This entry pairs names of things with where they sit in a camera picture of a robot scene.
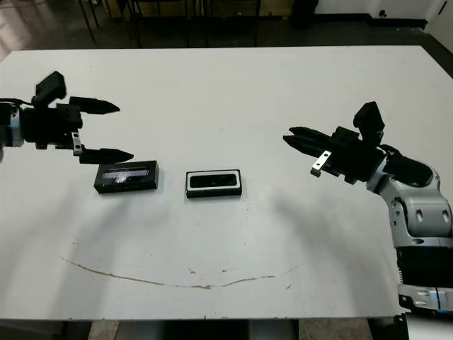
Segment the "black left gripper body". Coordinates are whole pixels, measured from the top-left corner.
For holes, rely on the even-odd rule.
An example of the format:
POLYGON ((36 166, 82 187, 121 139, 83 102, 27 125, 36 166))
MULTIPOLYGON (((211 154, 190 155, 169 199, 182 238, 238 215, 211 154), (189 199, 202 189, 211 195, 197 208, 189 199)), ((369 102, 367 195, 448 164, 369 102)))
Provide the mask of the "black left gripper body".
POLYGON ((21 137, 37 149, 69 149, 74 156, 82 155, 79 137, 83 126, 80 107, 57 104, 55 108, 25 108, 21 111, 21 137))

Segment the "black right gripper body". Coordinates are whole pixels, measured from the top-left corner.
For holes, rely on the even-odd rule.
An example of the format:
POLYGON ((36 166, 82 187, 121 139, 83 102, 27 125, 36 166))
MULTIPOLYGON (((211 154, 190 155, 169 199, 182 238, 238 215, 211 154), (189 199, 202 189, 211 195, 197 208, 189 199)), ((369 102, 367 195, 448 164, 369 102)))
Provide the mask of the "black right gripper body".
POLYGON ((334 176, 344 175, 345 181, 350 184, 367 182, 384 158, 384 152, 373 143, 361 140, 358 132, 337 127, 327 139, 310 174, 319 177, 325 171, 334 176))

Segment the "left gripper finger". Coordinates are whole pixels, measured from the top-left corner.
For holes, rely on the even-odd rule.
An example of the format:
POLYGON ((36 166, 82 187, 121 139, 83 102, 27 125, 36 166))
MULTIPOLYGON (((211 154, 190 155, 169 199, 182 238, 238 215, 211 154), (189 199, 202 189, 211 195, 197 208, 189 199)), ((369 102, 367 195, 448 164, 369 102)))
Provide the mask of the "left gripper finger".
POLYGON ((119 149, 84 149, 79 156, 80 164, 115 164, 126 162, 133 154, 119 149))
POLYGON ((105 115, 120 111, 120 108, 115 104, 97 98, 71 96, 69 105, 76 106, 81 112, 93 115, 105 115))

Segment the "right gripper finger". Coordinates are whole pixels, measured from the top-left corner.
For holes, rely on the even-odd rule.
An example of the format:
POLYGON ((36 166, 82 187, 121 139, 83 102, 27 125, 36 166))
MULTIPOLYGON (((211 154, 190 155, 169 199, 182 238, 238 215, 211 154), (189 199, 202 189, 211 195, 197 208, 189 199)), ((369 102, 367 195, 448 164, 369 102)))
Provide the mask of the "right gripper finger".
POLYGON ((291 127, 289 131, 292 133, 293 137, 296 137, 298 140, 305 143, 324 145, 328 143, 331 138, 329 135, 309 127, 291 127))
POLYGON ((321 156, 329 148, 327 135, 310 137, 306 135, 284 135, 283 140, 297 151, 309 156, 321 156))

